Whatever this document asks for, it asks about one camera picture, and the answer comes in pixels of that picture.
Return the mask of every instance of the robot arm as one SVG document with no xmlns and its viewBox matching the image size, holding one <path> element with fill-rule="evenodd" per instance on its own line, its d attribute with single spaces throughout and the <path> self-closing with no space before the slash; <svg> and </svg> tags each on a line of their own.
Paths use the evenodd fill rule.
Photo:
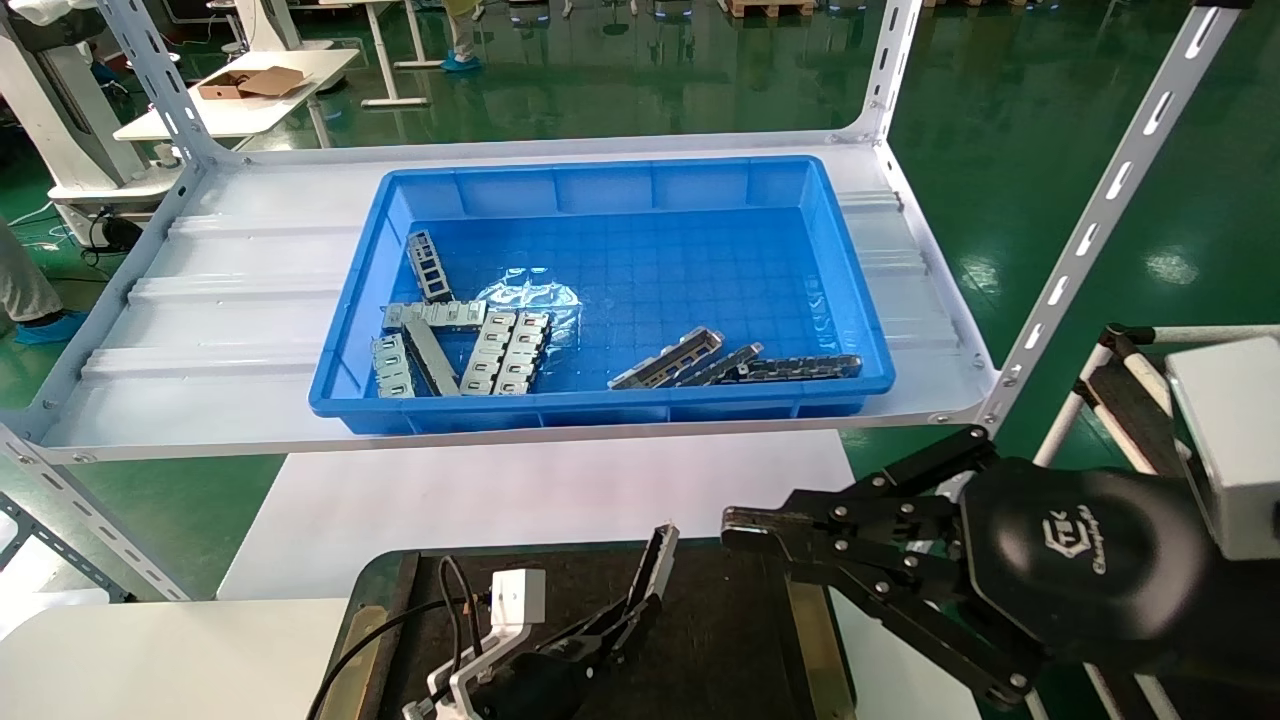
<svg viewBox="0 0 1280 720">
<path fill-rule="evenodd" d="M 957 503 L 922 497 L 965 471 Z M 1280 561 L 1225 560 L 1181 479 L 1047 470 L 973 427 L 844 491 L 730 507 L 721 539 L 840 591 L 1000 707 L 1047 662 L 1280 687 Z"/>
</svg>

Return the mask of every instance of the black cable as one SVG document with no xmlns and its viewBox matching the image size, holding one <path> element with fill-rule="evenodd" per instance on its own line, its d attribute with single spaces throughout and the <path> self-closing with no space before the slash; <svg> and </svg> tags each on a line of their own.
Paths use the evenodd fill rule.
<svg viewBox="0 0 1280 720">
<path fill-rule="evenodd" d="M 102 260 L 102 255 L 115 255 L 115 254 L 124 252 L 124 250 L 122 250 L 119 247 L 113 247 L 111 246 L 111 241 L 109 241 L 109 240 L 106 241 L 106 247 L 99 247 L 93 242 L 93 228 L 97 227 L 97 223 L 105 215 L 114 215 L 114 213 L 113 213 L 113 210 L 110 208 L 102 208 L 96 215 L 93 215 L 93 222 L 88 224 L 88 245 L 90 246 L 86 247 L 84 250 L 81 250 L 81 260 L 83 260 L 86 265 L 88 265 L 90 268 L 93 268 L 95 270 L 97 270 L 97 264 Z M 104 232 L 102 240 L 106 240 L 105 232 Z M 88 261 L 88 256 L 90 255 L 93 256 L 93 261 L 92 263 Z"/>
<path fill-rule="evenodd" d="M 435 566 L 435 579 L 440 585 L 440 594 L 449 597 L 449 577 L 444 574 L 443 561 Z M 458 671 L 458 667 L 462 666 L 462 626 L 458 623 L 458 614 L 454 607 L 449 607 L 449 626 L 453 629 L 453 664 L 449 665 L 449 675 L 453 675 Z M 435 691 L 439 697 L 433 694 L 431 701 L 436 702 L 440 697 L 444 697 L 444 693 L 447 692 L 445 688 L 448 687 L 448 682 L 443 683 L 440 688 Z"/>
<path fill-rule="evenodd" d="M 61 282 L 61 283 L 95 283 L 95 284 L 106 284 L 106 283 L 111 282 L 109 279 L 100 281 L 100 279 L 93 279 L 93 278 L 51 278 L 51 277 L 47 277 L 47 275 L 45 277 L 45 279 L 49 281 L 49 282 Z"/>
<path fill-rule="evenodd" d="M 440 557 L 440 565 L 448 565 L 453 570 L 453 577 L 462 583 L 462 594 L 465 597 L 472 598 L 475 594 L 471 593 L 471 583 L 467 582 L 467 577 L 458 568 L 458 561 L 453 559 L 452 555 L 445 555 Z M 444 583 L 440 583 L 440 593 L 444 593 Z M 484 655 L 484 648 L 480 647 L 480 616 L 476 612 L 475 605 L 471 606 L 471 612 L 468 614 L 471 620 L 471 652 L 475 652 L 476 657 Z"/>
<path fill-rule="evenodd" d="M 49 218 L 28 218 L 26 220 L 22 220 L 20 223 L 14 223 L 14 224 L 12 224 L 9 227 L 10 228 L 22 228 L 22 227 L 27 227 L 27 225 L 33 225 L 36 223 L 52 223 L 56 219 L 58 219 L 58 211 L 55 210 L 54 214 L 50 215 Z"/>
<path fill-rule="evenodd" d="M 360 655 L 361 650 L 365 650 L 369 646 L 369 643 L 378 639 L 379 635 L 404 623 L 406 620 L 410 620 L 430 610 L 444 607 L 445 605 L 451 606 L 466 605 L 467 602 L 470 602 L 470 598 L 468 600 L 449 598 L 448 602 L 443 600 L 433 600 L 431 602 L 424 602 L 422 605 L 416 605 L 413 607 L 410 607 L 408 610 L 401 612 L 399 615 L 396 615 L 394 618 L 388 619 L 381 625 L 378 625 L 376 628 L 370 630 L 367 635 L 360 639 L 360 642 L 351 646 L 351 650 L 342 653 L 342 657 L 339 657 L 338 661 L 333 664 L 333 667 L 329 669 L 329 673 L 325 674 L 324 680 L 320 682 L 320 689 L 316 691 L 315 700 L 311 701 L 311 708 L 307 710 L 307 720 L 316 720 L 320 716 L 320 708 L 324 707 L 325 696 L 329 694 L 329 689 L 333 687 L 333 683 L 338 679 L 338 674 L 342 673 L 342 669 L 346 667 L 357 655 Z"/>
</svg>

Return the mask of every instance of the blue plastic bin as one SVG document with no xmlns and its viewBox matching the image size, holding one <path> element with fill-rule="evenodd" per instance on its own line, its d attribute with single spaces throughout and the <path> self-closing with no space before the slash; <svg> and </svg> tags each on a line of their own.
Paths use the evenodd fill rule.
<svg viewBox="0 0 1280 720">
<path fill-rule="evenodd" d="M 370 342 L 420 301 L 407 237 L 430 232 L 458 300 L 553 316 L 524 396 L 380 398 Z M 762 357 L 858 354 L 861 374 L 607 389 L 690 329 Z M 474 332 L 440 332 L 460 374 Z M 355 433 L 842 416 L 893 364 L 822 163 L 808 156 L 398 170 L 369 211 L 310 402 Z"/>
</svg>

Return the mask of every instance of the person's leg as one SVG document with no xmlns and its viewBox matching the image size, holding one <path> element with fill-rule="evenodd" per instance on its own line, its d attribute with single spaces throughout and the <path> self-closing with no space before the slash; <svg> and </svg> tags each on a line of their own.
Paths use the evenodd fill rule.
<svg viewBox="0 0 1280 720">
<path fill-rule="evenodd" d="M 449 29 L 453 31 L 453 59 L 466 63 L 475 50 L 475 20 L 471 19 L 471 10 L 449 15 Z"/>
<path fill-rule="evenodd" d="M 449 29 L 453 32 L 453 50 L 449 58 L 440 67 L 447 72 L 472 70 L 480 67 L 480 59 L 475 51 L 475 20 L 471 19 L 471 8 L 457 15 L 449 15 Z"/>
<path fill-rule="evenodd" d="M 38 322 L 63 309 L 63 301 L 0 219 L 0 306 L 15 323 Z"/>
<path fill-rule="evenodd" d="M 17 342 L 67 342 L 84 324 L 84 313 L 63 309 L 63 301 L 40 268 L 0 218 L 0 306 L 18 323 Z"/>
</svg>

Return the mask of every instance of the gripper logo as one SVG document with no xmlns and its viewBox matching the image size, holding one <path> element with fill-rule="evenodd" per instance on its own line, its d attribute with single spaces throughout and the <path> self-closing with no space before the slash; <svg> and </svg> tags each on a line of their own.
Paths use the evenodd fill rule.
<svg viewBox="0 0 1280 720">
<path fill-rule="evenodd" d="M 1056 550 L 1062 557 L 1071 559 L 1093 547 L 1084 529 L 1083 520 L 1070 520 L 1066 512 L 1050 510 L 1048 519 L 1042 523 L 1044 544 Z"/>
<path fill-rule="evenodd" d="M 1107 574 L 1107 553 L 1103 550 L 1102 530 L 1098 519 L 1088 505 L 1078 505 L 1078 518 L 1070 512 L 1050 510 L 1048 519 L 1041 523 L 1044 528 L 1044 546 L 1068 560 L 1087 550 L 1093 551 L 1093 573 Z"/>
</svg>

